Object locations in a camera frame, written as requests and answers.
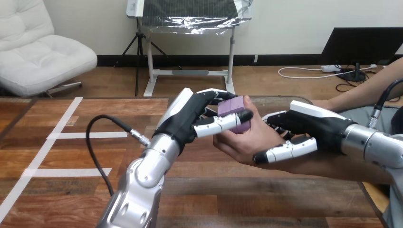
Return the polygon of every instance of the purple block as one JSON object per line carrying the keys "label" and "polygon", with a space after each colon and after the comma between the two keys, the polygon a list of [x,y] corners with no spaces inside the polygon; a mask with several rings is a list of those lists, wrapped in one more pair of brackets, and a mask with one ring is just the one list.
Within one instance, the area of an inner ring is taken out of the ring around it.
{"label": "purple block", "polygon": [[237,96],[231,101],[231,113],[238,113],[245,110],[245,106],[243,105],[243,96]]}
{"label": "purple block", "polygon": [[218,103],[217,116],[224,117],[231,114],[231,100]]}
{"label": "purple block", "polygon": [[[243,96],[235,97],[228,101],[223,101],[218,104],[218,116],[223,117],[227,116],[231,113],[238,113],[245,110],[245,106],[243,104]],[[235,134],[242,134],[245,131],[249,130],[250,121],[243,123],[241,126],[230,129],[230,131]]]}

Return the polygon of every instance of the black baseboard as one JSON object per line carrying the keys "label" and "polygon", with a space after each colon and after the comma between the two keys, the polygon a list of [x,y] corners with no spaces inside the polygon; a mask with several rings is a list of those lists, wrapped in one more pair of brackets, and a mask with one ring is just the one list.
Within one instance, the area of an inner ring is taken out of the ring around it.
{"label": "black baseboard", "polygon": [[[395,55],[391,60],[378,64],[389,64],[403,57]],[[234,66],[295,66],[295,65],[330,65],[321,61],[320,54],[307,55],[259,55],[257,63],[254,62],[254,55],[235,55]],[[161,56],[154,55],[153,63],[156,67],[223,67],[228,66],[228,55],[200,55],[200,56]],[[361,62],[363,65],[373,64],[371,62]],[[140,62],[141,67],[147,67],[147,59]],[[136,55],[99,55],[98,67],[136,67]]]}

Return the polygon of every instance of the white chair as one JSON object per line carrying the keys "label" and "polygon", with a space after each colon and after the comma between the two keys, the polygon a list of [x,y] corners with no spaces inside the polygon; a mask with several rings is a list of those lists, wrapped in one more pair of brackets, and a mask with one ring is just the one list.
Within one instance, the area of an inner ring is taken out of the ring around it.
{"label": "white chair", "polygon": [[54,35],[42,0],[0,0],[0,87],[19,96],[51,94],[80,86],[51,89],[96,63],[93,50]]}

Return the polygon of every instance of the cable connector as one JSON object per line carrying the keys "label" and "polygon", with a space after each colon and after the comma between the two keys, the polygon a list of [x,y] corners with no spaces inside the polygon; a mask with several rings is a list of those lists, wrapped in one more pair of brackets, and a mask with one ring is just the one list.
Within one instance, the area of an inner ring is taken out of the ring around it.
{"label": "cable connector", "polygon": [[144,146],[148,146],[150,144],[150,140],[145,137],[144,135],[140,134],[138,131],[136,131],[135,129],[132,129],[130,131],[130,134],[137,139],[142,145]]}
{"label": "cable connector", "polygon": [[381,115],[381,110],[373,109],[371,113],[371,117],[369,119],[367,127],[370,129],[374,129],[376,127],[376,122],[378,122],[378,118]]}

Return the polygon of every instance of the robotic arm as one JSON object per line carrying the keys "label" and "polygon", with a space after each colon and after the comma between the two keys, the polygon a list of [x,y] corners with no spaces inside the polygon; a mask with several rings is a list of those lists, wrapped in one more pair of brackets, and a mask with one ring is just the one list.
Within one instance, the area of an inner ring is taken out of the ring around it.
{"label": "robotic arm", "polygon": [[403,135],[389,135],[358,125],[339,114],[293,101],[289,111],[268,114],[263,120],[278,132],[309,134],[254,155],[256,164],[273,163],[320,151],[338,152],[365,160],[391,174],[403,198]]}
{"label": "robotic arm", "polygon": [[146,148],[120,178],[118,191],[110,199],[97,227],[154,228],[165,174],[185,145],[196,137],[218,134],[253,117],[249,110],[217,117],[215,111],[207,108],[234,97],[217,89],[194,94],[186,88],[162,116],[151,141],[131,130],[130,134]]}
{"label": "robotic arm", "polygon": [[[245,110],[225,117],[207,108],[234,98],[227,91],[184,89],[170,105],[149,141],[135,130],[130,134],[146,148],[119,180],[98,228],[154,228],[165,174],[196,137],[218,134],[249,121]],[[393,177],[403,198],[403,135],[388,135],[360,126],[331,111],[293,101],[289,111],[268,114],[263,120],[289,139],[284,145],[255,154],[256,164],[278,162],[317,150],[333,151],[383,167]],[[294,134],[310,137],[291,139]]]}

